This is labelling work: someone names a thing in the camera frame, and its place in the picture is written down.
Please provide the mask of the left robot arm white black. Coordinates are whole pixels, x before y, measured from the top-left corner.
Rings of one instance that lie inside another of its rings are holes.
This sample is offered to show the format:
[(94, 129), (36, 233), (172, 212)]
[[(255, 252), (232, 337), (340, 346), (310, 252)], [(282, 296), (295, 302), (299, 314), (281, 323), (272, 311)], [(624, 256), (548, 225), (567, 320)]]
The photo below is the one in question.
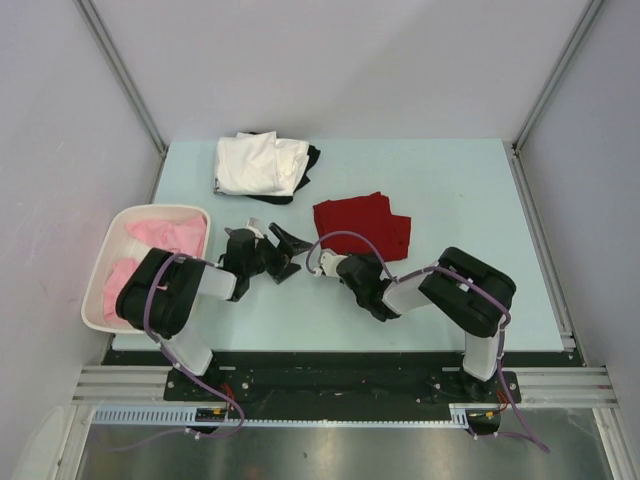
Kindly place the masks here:
[(189, 372), (185, 385), (202, 400), (219, 392), (221, 376), (209, 368), (213, 353), (191, 320), (199, 299), (237, 302), (251, 279), (263, 273), (280, 284), (301, 270), (294, 258), (312, 247), (275, 223), (269, 225), (276, 238), (272, 242), (255, 219), (225, 231), (226, 250), (215, 263), (160, 248), (149, 250), (115, 303), (120, 318), (144, 332), (175, 369)]

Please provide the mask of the red t-shirt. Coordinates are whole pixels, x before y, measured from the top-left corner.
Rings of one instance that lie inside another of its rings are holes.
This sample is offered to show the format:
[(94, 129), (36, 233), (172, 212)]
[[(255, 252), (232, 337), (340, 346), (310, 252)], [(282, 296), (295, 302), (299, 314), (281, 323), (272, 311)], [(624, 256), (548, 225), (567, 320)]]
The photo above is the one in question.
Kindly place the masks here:
[(381, 192), (326, 200), (313, 206), (313, 215), (319, 237), (351, 231), (369, 240), (385, 262), (409, 255), (411, 218), (394, 214), (389, 197)]

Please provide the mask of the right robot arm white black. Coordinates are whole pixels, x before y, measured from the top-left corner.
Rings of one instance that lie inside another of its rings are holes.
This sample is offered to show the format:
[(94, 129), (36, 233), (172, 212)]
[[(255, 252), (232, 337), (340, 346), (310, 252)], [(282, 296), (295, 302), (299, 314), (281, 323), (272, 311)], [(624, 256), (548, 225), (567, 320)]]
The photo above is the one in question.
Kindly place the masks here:
[(433, 305), (465, 332), (461, 388), (473, 401), (497, 389), (504, 331), (517, 287), (503, 272), (457, 247), (435, 264), (403, 277), (388, 277), (375, 255), (321, 255), (321, 270), (338, 279), (359, 307), (381, 322)]

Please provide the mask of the white plastic basin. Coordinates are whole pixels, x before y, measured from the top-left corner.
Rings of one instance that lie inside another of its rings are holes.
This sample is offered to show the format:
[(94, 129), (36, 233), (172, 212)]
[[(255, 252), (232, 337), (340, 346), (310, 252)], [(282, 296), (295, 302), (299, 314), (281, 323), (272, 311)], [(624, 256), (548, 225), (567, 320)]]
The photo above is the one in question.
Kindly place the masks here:
[(116, 215), (84, 296), (81, 316), (85, 325), (106, 333), (137, 335), (139, 331), (115, 312), (116, 298), (126, 281), (153, 248), (202, 258), (210, 227), (209, 214), (195, 206), (148, 204)]

